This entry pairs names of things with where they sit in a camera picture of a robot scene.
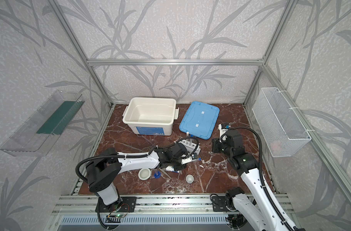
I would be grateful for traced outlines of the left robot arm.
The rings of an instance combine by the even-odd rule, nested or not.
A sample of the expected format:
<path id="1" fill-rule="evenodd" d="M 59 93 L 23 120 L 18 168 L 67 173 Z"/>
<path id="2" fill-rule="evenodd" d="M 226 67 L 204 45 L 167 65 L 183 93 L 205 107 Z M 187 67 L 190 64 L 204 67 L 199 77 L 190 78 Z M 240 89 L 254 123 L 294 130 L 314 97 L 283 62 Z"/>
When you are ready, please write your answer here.
<path id="1" fill-rule="evenodd" d="M 178 172 L 185 169 L 187 163 L 198 160 L 200 151 L 199 140 L 190 136 L 168 146 L 154 146 L 143 153 L 123 153 L 108 148 L 98 156 L 80 161 L 75 167 L 75 173 L 88 184 L 89 191 L 98 196 L 104 205 L 119 205 L 122 199 L 114 186 L 117 175 L 145 168 Z"/>

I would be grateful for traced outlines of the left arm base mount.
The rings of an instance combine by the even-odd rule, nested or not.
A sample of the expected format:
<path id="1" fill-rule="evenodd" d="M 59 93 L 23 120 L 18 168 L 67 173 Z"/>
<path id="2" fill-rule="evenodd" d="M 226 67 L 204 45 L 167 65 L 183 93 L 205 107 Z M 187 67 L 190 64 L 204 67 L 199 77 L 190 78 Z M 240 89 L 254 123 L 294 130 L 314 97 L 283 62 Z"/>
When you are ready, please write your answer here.
<path id="1" fill-rule="evenodd" d="M 95 212 L 99 213 L 110 213 L 110 212 L 124 212 L 124 213 L 132 213 L 135 210 L 136 206 L 136 197 L 132 196 L 124 196 L 121 197 L 119 202 L 114 202 L 110 205 L 105 205 L 103 200 L 99 197 L 98 203 L 95 208 Z"/>

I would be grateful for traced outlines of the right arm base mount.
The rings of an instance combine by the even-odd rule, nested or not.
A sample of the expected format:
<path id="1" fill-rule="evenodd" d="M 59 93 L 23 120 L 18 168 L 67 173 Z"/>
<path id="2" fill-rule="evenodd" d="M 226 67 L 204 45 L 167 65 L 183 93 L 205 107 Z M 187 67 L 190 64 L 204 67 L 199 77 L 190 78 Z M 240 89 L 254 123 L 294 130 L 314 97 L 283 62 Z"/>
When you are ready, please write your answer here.
<path id="1" fill-rule="evenodd" d="M 226 203 L 226 198 L 224 196 L 219 196 L 215 193 L 210 195 L 210 200 L 212 202 L 213 212 L 235 212 L 236 209 L 229 208 Z"/>

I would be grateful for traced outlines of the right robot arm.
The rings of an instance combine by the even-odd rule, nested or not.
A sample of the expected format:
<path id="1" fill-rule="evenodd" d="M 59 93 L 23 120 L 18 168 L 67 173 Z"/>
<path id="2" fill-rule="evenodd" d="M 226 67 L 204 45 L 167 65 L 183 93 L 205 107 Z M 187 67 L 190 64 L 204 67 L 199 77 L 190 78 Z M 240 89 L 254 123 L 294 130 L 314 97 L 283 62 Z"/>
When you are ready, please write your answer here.
<path id="1" fill-rule="evenodd" d="M 240 188 L 228 190 L 225 196 L 226 208 L 239 212 L 256 231 L 298 231 L 300 228 L 287 215 L 268 186 L 262 166 L 262 152 L 255 158 L 243 146 L 241 127 L 231 128 L 228 123 L 218 126 L 219 138 L 213 139 L 213 153 L 222 153 L 249 188 L 254 205 Z"/>

